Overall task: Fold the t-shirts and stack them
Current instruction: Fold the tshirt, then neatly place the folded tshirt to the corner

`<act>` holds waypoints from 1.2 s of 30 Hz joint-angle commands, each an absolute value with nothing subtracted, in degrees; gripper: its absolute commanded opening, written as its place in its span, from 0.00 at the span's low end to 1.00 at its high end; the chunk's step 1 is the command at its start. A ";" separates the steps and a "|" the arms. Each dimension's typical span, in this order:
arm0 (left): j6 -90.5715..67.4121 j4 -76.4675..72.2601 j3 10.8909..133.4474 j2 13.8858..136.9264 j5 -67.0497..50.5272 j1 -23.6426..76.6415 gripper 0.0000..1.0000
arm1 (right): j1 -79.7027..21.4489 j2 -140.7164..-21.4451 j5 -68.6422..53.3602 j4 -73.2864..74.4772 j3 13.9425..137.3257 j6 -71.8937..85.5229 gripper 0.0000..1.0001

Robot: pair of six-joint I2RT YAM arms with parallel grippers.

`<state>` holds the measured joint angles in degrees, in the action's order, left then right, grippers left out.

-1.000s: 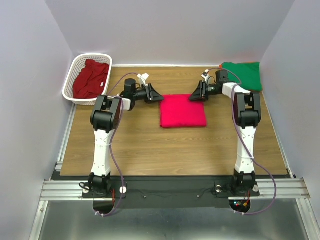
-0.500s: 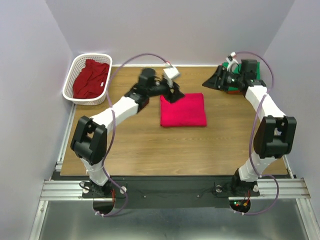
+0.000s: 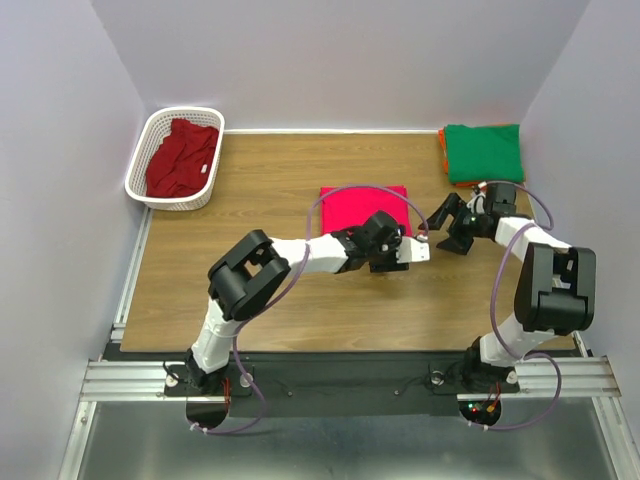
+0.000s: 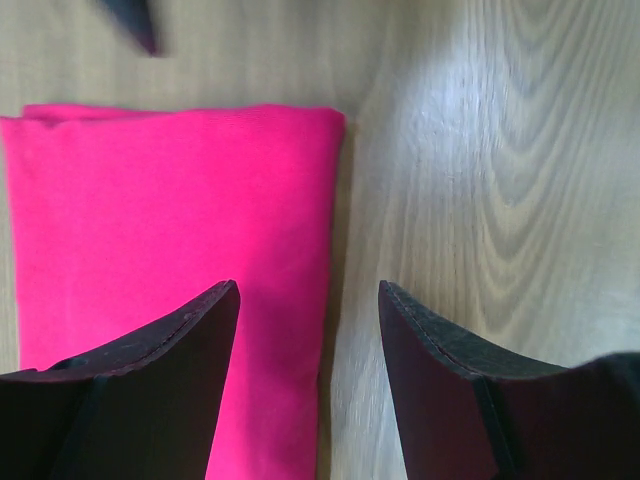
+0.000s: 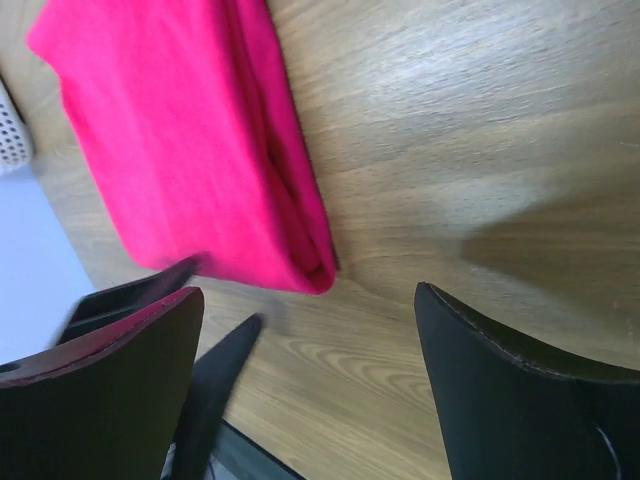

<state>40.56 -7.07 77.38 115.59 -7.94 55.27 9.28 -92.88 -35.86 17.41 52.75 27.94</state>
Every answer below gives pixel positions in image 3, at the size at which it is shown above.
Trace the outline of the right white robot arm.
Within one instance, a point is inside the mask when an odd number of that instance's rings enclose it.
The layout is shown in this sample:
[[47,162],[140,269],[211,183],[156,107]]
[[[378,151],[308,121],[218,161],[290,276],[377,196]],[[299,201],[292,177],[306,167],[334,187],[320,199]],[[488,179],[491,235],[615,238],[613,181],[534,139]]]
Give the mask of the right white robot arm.
[[504,247],[499,266],[521,261],[513,311],[497,320],[495,304],[501,281],[493,283],[490,333],[466,350],[460,366],[463,384],[482,390],[493,381],[513,380],[515,365],[533,357],[536,348],[558,337],[590,327],[595,311],[596,254],[554,238],[554,224],[541,226],[517,210],[524,186],[508,181],[481,182],[470,201],[451,193],[422,223],[423,229],[447,229],[438,248],[465,255],[475,239],[487,238]]

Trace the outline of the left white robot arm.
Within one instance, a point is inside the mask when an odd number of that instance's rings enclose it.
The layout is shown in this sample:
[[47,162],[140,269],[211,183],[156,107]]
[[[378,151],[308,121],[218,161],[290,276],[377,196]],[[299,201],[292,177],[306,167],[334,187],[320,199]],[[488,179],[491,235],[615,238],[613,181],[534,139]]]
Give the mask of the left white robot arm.
[[270,308],[288,279],[304,273],[341,274],[367,264],[372,273],[405,271],[430,258],[428,244],[405,233],[384,211],[363,225],[310,239],[283,240],[256,229],[209,270],[208,305],[197,339],[187,351],[188,382],[199,393],[215,392],[229,352],[246,321]]

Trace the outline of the bright pink t shirt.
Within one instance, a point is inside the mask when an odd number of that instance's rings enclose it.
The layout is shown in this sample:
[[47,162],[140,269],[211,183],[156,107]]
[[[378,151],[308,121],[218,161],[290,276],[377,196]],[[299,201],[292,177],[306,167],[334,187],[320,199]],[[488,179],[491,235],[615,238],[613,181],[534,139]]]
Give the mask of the bright pink t shirt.
[[374,188],[352,188],[334,193],[321,202],[321,233],[363,225],[373,214],[384,211],[412,236],[409,205],[396,195]]

